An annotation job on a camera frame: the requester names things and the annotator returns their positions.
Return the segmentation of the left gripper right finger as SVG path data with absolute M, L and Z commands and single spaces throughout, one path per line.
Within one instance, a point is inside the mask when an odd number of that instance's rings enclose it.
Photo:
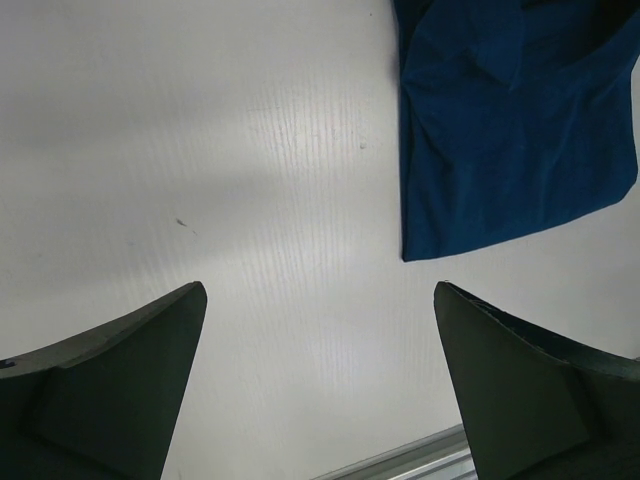
M 439 336 L 481 479 L 636 479 L 639 362 L 434 291 Z

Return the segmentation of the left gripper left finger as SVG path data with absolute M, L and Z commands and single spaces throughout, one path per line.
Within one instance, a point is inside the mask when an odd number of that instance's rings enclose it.
M 2 478 L 160 478 L 206 307 L 192 282 L 2 360 Z

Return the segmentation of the navy blue t-shirt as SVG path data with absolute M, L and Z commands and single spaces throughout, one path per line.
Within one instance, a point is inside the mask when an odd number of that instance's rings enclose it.
M 635 1 L 397 1 L 402 257 L 621 201 L 638 176 Z

